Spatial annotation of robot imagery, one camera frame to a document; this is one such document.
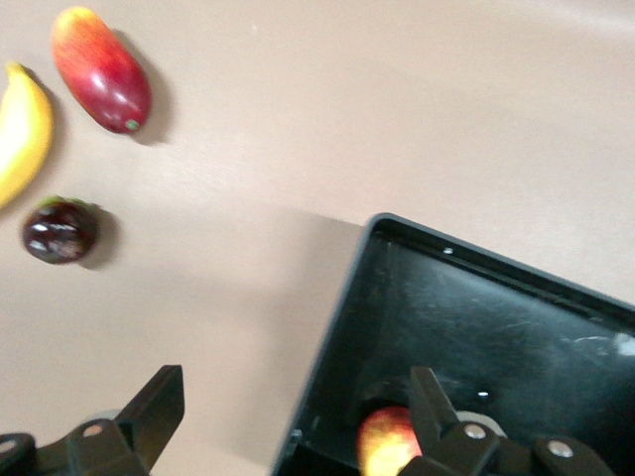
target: metal bolt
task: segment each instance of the metal bolt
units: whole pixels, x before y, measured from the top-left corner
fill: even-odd
[[[18,443],[13,439],[9,439],[8,441],[5,441],[4,443],[0,443],[0,453],[6,453],[8,451],[11,451],[17,445]]]
[[[91,436],[97,436],[102,431],[103,428],[101,426],[99,426],[98,424],[94,424],[83,431],[83,437],[90,438]]]
[[[474,423],[467,425],[463,431],[465,431],[465,434],[472,439],[483,439],[487,436],[485,430]]]
[[[549,450],[552,452],[553,455],[558,456],[560,458],[573,457],[572,448],[568,444],[562,441],[558,441],[554,439],[550,441],[549,443],[547,443],[547,447],[549,448]]]

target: black plastic container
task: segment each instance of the black plastic container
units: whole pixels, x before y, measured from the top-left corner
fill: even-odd
[[[572,436],[635,474],[635,308],[389,214],[368,226],[273,474],[358,474],[359,423],[407,403],[414,365],[516,442]]]

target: yellow banana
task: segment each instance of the yellow banana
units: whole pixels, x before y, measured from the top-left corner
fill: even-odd
[[[9,87],[0,106],[0,208],[15,198],[42,167],[53,139],[47,94],[16,62],[6,65]]]

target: screw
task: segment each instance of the screw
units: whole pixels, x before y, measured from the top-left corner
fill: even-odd
[[[573,457],[572,448],[568,444],[562,441],[558,441],[554,439],[550,441],[549,443],[547,443],[547,447],[549,448],[549,450],[552,452],[553,455],[559,456],[560,458]]]
[[[485,430],[474,423],[467,425],[463,431],[465,431],[465,434],[472,439],[483,439],[487,436]]]
[[[102,431],[103,428],[101,426],[99,426],[98,424],[94,424],[83,431],[83,437],[90,438],[91,436],[97,436]]]
[[[15,448],[17,445],[18,443],[16,443],[15,440],[13,439],[9,439],[8,441],[5,441],[4,443],[0,443],[0,453],[9,452],[13,448]]]
[[[483,390],[483,391],[478,392],[478,394],[476,394],[476,395],[477,395],[478,400],[480,402],[486,403],[486,402],[489,401],[489,398],[490,398],[489,392],[486,392],[486,391]]]

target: apple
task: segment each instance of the apple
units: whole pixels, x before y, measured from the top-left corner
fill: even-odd
[[[410,421],[410,410],[385,407],[370,414],[357,432],[361,476],[396,476],[422,451]]]

